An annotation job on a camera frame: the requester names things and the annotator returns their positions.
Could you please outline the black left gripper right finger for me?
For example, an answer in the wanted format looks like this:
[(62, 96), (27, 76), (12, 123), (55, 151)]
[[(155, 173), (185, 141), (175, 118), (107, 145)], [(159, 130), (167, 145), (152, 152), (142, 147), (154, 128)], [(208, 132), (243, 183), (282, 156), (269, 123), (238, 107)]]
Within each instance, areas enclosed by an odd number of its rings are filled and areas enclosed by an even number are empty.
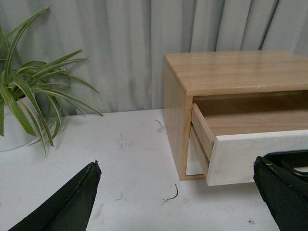
[(253, 179), (281, 231), (308, 229), (308, 174), (287, 162), (276, 165), (264, 157), (254, 162)]

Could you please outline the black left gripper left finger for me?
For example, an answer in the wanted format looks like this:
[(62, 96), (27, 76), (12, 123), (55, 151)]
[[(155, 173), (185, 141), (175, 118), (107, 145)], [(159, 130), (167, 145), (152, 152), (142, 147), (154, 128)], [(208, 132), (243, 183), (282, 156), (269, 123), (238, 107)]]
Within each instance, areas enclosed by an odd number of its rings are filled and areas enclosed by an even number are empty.
[(101, 169), (91, 162), (12, 231), (84, 231), (95, 202)]

